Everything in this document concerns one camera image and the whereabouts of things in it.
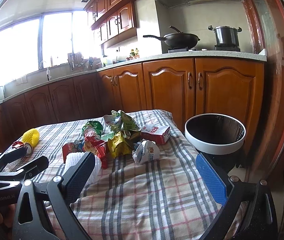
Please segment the red blue snack bag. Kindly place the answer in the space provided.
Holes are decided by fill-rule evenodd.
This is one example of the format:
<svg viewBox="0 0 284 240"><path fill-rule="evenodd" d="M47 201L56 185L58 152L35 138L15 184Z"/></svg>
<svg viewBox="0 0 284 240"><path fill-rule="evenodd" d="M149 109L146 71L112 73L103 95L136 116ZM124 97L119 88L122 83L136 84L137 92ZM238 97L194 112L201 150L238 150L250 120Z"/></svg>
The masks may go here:
<svg viewBox="0 0 284 240"><path fill-rule="evenodd" d="M74 142L68 142L62 146L62 156L64 163L66 162L67 155L70 153L83 152L84 140L75 140Z"/></svg>

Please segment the red snack wrapper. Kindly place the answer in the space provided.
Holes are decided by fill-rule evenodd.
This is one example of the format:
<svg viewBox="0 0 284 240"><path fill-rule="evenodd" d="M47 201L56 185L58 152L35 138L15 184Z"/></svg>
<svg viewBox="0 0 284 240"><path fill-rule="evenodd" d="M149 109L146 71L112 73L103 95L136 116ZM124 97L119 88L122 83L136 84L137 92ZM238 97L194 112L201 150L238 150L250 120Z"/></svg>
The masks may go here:
<svg viewBox="0 0 284 240"><path fill-rule="evenodd" d="M106 142L103 141L100 136L94 131L89 131L84 136L83 148L86 152L92 152L101 160L101 166L103 169L108 168Z"/></svg>

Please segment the green snack bag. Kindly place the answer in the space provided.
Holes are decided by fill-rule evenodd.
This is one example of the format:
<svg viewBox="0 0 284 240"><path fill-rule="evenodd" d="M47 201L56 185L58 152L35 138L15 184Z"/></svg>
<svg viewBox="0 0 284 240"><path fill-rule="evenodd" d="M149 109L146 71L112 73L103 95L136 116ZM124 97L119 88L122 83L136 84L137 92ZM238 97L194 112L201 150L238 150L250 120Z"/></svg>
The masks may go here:
<svg viewBox="0 0 284 240"><path fill-rule="evenodd" d="M82 133L85 137L87 134L89 137L101 138L103 132L103 126L99 121L88 120L86 124L82 127Z"/></svg>

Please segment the yellow snack bag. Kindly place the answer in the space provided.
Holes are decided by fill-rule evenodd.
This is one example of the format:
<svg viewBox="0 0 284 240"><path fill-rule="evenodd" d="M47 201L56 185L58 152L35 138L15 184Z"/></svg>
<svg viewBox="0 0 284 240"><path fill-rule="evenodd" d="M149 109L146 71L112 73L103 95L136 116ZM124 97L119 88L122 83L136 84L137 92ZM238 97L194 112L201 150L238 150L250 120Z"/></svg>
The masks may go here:
<svg viewBox="0 0 284 240"><path fill-rule="evenodd" d="M107 144L110 156L113 159L122 155L131 154L133 150L132 142L125 137L123 131L119 131L112 139L108 139Z"/></svg>

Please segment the green drink pouch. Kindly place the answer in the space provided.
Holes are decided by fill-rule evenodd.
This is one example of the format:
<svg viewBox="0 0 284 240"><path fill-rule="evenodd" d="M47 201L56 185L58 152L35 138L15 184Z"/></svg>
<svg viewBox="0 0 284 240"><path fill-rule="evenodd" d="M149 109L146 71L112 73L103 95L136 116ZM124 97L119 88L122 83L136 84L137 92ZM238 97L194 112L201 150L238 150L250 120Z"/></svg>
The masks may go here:
<svg viewBox="0 0 284 240"><path fill-rule="evenodd" d="M138 141L141 138L140 126L122 110L112 110L110 115L103 116L103 120L112 132L120 132L126 139Z"/></svg>

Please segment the white paper wrapper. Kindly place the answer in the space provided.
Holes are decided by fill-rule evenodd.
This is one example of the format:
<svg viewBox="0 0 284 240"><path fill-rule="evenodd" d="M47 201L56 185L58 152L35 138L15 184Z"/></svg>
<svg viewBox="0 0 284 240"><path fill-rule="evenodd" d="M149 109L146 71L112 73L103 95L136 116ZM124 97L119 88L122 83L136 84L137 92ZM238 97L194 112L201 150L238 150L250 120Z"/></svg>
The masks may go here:
<svg viewBox="0 0 284 240"><path fill-rule="evenodd" d="M138 165L157 160L160 157L159 147L154 141L142 140L134 144L132 158Z"/></svg>

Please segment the red white milk carton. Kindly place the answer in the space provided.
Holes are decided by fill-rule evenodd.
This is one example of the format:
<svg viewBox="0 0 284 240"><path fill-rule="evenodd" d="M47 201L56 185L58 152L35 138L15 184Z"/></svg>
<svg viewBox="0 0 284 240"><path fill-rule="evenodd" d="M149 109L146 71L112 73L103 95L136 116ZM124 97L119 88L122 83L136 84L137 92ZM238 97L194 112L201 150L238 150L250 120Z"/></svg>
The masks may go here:
<svg viewBox="0 0 284 240"><path fill-rule="evenodd" d="M157 145L165 145L171 136L170 126L145 125L141 129L141 137L153 141Z"/></svg>

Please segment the black white-rimmed trash bin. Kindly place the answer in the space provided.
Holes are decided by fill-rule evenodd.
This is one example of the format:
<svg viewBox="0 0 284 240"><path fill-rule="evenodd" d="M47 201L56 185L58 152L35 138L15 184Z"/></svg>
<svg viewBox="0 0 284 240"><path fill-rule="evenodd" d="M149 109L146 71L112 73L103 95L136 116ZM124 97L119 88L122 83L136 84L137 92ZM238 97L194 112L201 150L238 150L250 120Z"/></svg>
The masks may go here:
<svg viewBox="0 0 284 240"><path fill-rule="evenodd" d="M205 113L185 123L185 137L198 152L208 154L216 166L228 173L242 154L246 128L232 116Z"/></svg>

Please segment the wooden lower kitchen cabinets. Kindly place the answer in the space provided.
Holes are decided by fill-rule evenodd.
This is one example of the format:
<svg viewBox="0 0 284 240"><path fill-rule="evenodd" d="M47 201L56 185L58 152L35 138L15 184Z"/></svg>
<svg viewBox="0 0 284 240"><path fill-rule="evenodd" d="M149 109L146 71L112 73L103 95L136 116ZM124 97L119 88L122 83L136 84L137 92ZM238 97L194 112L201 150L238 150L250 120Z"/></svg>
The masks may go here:
<svg viewBox="0 0 284 240"><path fill-rule="evenodd" d="M232 116L246 127L249 152L261 111L264 63L229 57L180 57L100 70L53 81L0 103L0 152L30 128L162 109L183 131L203 113Z"/></svg>

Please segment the wooden upper kitchen cabinets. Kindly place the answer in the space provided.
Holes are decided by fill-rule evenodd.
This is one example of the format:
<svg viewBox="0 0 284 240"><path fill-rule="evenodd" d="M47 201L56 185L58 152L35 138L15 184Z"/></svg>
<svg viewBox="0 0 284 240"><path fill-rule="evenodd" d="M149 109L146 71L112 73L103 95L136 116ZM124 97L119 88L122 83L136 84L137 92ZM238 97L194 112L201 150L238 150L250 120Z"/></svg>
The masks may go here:
<svg viewBox="0 0 284 240"><path fill-rule="evenodd" d="M92 16L94 41L102 48L136 37L136 0L89 0L84 9Z"/></svg>

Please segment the knife block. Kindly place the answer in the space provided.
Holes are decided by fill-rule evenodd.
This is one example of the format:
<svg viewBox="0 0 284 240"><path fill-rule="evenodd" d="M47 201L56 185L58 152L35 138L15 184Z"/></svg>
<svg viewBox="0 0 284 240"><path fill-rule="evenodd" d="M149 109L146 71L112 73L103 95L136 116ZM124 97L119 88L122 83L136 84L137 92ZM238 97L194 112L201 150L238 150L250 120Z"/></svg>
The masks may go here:
<svg viewBox="0 0 284 240"><path fill-rule="evenodd" d="M68 53L68 64L70 71L78 70L83 68L84 59L81 53Z"/></svg>

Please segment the condiment bottles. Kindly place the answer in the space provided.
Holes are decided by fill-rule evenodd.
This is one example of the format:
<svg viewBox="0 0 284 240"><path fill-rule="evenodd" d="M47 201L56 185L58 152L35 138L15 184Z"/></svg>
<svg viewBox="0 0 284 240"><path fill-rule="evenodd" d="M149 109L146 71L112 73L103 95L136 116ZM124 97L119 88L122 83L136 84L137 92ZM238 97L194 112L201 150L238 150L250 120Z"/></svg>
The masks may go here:
<svg viewBox="0 0 284 240"><path fill-rule="evenodd" d="M127 61L138 59L140 57L138 48L131 49L129 56L126 57Z"/></svg>

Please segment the gas stove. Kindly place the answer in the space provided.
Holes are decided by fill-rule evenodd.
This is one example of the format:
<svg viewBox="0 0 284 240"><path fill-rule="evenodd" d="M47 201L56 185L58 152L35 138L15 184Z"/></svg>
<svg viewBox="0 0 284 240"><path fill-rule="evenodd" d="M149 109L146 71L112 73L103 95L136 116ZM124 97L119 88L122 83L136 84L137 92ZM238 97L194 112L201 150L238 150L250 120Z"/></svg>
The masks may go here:
<svg viewBox="0 0 284 240"><path fill-rule="evenodd" d="M187 52L187 51L207 51L210 50L208 48L176 48L176 49L168 49L168 53L176 53L176 52ZM219 51L237 51L240 52L241 49L239 47L223 47L223 46L217 46L215 45L213 50L219 50Z"/></svg>

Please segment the black wok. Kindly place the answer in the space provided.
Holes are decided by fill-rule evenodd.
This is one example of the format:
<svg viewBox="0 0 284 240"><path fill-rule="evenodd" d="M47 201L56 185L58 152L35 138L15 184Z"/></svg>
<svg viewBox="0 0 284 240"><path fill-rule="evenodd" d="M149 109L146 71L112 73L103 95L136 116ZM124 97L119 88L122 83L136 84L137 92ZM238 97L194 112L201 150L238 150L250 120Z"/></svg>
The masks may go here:
<svg viewBox="0 0 284 240"><path fill-rule="evenodd" d="M192 49L201 40L197 35L190 33L183 33L174 26L169 26L169 28L176 31L176 33L166 34L163 37L158 37L155 35L144 35L144 38L155 38L164 42L170 49Z"/></svg>

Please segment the wooden glass sliding door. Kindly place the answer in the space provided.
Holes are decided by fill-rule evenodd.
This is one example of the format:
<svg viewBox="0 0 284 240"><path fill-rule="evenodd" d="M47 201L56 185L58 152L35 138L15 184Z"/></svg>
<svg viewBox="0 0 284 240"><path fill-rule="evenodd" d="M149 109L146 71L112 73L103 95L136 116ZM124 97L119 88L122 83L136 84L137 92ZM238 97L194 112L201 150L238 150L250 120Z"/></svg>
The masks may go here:
<svg viewBox="0 0 284 240"><path fill-rule="evenodd" d="M248 155L248 181L284 171L284 1L241 0L255 53L266 50L257 131Z"/></svg>

